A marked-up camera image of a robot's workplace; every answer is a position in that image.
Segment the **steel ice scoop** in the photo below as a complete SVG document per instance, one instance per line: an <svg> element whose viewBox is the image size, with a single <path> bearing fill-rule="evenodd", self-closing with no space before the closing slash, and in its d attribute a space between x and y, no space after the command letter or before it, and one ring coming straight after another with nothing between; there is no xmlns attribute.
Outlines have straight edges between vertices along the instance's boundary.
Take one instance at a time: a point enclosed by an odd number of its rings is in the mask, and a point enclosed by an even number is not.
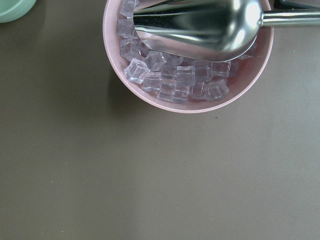
<svg viewBox="0 0 320 240"><path fill-rule="evenodd" d="M248 51L262 28L319 26L320 10L263 10L259 0L166 0L135 10L133 22L151 50L226 62Z"/></svg>

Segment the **pink bowl with ice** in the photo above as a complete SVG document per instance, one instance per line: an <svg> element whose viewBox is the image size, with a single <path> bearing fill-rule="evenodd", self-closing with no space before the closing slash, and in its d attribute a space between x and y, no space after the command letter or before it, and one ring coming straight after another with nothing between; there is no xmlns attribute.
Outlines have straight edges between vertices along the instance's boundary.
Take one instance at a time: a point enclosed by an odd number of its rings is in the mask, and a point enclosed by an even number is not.
<svg viewBox="0 0 320 240"><path fill-rule="evenodd" d="M102 19L105 51L122 84L137 98L156 108L174 113L197 114L227 106L239 99L256 83L269 60L274 41L274 30L272 28L262 28L255 41L257 48L254 57L243 60L237 76L228 80L229 94L224 99L215 101L192 100L186 104L162 101L155 95L144 92L137 84L129 82L124 75L124 69L129 65L129 62L120 56L121 37L116 34L117 21L121 17L120 6L120 0L108 0L106 2Z"/></svg>

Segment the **mint green bowl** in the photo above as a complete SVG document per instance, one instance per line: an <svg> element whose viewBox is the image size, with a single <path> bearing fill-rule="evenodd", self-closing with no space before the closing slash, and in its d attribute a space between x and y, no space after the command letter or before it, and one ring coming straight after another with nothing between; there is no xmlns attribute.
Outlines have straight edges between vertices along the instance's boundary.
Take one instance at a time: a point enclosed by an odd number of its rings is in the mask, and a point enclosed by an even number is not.
<svg viewBox="0 0 320 240"><path fill-rule="evenodd" d="M0 23L15 21L27 14L36 0L0 0Z"/></svg>

